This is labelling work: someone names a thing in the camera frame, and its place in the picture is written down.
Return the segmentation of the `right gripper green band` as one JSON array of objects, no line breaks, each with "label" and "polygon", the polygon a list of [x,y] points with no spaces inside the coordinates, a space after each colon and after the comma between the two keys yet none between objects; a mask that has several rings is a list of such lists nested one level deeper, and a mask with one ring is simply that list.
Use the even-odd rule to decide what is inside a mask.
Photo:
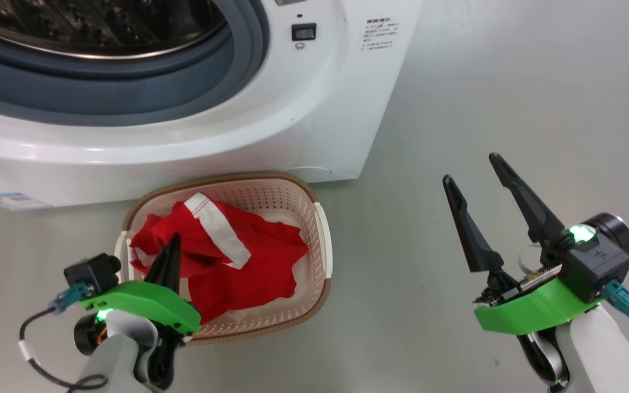
[{"label": "right gripper green band", "polygon": [[[559,238],[566,228],[550,208],[534,193],[501,154],[489,154],[500,183],[509,189],[527,224],[532,243],[549,243]],[[452,219],[461,241],[462,251],[471,272],[496,273],[504,261],[494,251],[469,214],[467,201],[450,175],[443,177]],[[478,306],[474,316],[485,331],[509,335],[526,335],[555,328],[596,307],[602,299],[584,303],[557,278],[561,266],[541,268],[520,282],[526,291],[500,305]]]}]

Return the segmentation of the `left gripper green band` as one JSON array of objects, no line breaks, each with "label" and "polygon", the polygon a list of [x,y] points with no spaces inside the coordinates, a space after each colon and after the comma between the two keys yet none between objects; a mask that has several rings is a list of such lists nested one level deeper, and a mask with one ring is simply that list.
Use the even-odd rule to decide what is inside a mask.
[{"label": "left gripper green band", "polygon": [[144,281],[118,284],[80,303],[95,311],[112,309],[138,315],[169,326],[178,334],[195,334],[200,328],[199,311],[172,291],[179,288],[180,266],[181,236],[174,234],[156,256]]}]

